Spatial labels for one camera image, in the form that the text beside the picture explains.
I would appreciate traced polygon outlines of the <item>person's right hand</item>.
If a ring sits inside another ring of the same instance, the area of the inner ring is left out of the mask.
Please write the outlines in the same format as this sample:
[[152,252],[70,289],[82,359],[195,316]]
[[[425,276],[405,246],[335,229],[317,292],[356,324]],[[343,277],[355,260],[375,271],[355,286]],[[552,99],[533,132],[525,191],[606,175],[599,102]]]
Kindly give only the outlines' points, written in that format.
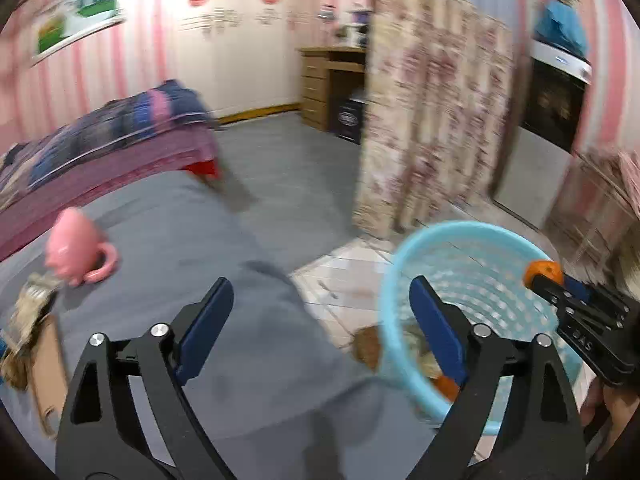
[[638,408],[639,397],[632,389],[612,388],[601,382],[599,378],[594,378],[579,412],[580,421],[584,426],[592,422],[601,404],[606,407],[611,416],[612,425],[608,432],[608,445],[613,445]]

